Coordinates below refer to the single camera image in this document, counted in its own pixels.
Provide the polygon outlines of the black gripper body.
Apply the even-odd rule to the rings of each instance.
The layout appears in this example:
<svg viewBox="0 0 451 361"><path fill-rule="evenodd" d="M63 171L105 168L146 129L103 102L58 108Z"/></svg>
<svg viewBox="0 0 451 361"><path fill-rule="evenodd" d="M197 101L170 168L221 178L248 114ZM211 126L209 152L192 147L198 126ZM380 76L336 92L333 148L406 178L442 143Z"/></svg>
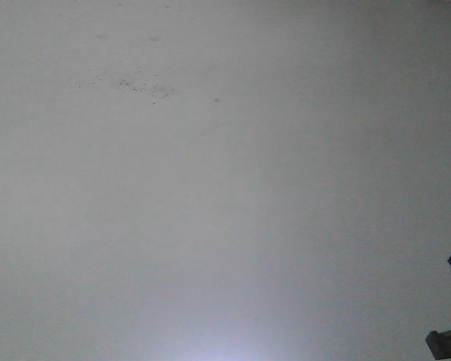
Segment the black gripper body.
<svg viewBox="0 0 451 361"><path fill-rule="evenodd" d="M446 332L431 331L425 342L436 360L451 359L451 330Z"/></svg>

